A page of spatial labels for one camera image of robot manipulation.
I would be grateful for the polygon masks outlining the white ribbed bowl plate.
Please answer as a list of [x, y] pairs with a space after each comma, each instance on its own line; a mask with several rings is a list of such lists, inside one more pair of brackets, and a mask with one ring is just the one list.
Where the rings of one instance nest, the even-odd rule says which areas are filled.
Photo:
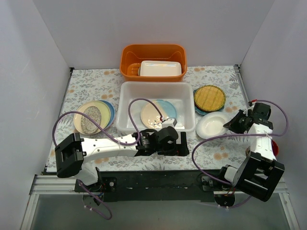
[[202, 139], [224, 135], [228, 130], [224, 124], [229, 121], [230, 118], [222, 112], [209, 113], [198, 121], [196, 133]]

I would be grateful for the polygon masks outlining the beige and blue plate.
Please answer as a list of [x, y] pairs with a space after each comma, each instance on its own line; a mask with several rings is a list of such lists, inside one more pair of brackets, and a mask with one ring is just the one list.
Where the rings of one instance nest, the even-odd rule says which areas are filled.
[[[176, 118], [177, 111], [172, 103], [165, 100], [155, 100], [153, 103], [159, 109], [164, 119]], [[159, 112], [151, 103], [147, 103], [141, 110], [141, 120], [147, 128], [161, 129], [162, 121]]]

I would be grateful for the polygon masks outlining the speckled oval plate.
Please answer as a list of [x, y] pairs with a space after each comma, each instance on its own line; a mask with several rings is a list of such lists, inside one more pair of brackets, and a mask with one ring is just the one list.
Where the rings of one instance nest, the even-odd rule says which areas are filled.
[[83, 113], [90, 118], [88, 119], [85, 116], [81, 117], [81, 128], [83, 132], [87, 135], [94, 134], [98, 130], [98, 127], [92, 122], [92, 120], [97, 124], [101, 123], [102, 117], [100, 110], [96, 106], [89, 106]]

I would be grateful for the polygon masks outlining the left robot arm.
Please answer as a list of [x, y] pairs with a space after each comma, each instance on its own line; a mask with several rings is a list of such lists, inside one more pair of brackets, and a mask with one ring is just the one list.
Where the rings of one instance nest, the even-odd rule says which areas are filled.
[[75, 177], [90, 191], [96, 192], [101, 188], [102, 180], [91, 162], [101, 158], [150, 156], [154, 153], [188, 156], [186, 133], [178, 133], [171, 126], [159, 131], [145, 129], [115, 140], [82, 138], [80, 134], [73, 133], [55, 147], [57, 177]]

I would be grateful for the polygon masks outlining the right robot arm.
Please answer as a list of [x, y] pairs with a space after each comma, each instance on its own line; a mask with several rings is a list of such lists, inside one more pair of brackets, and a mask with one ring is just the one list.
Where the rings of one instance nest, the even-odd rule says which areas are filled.
[[248, 154], [239, 168], [226, 165], [217, 178], [218, 187], [238, 189], [261, 201], [268, 201], [279, 183], [285, 168], [273, 153], [273, 123], [271, 103], [266, 100], [249, 102], [249, 109], [239, 110], [234, 118], [223, 125], [235, 134], [250, 137]]

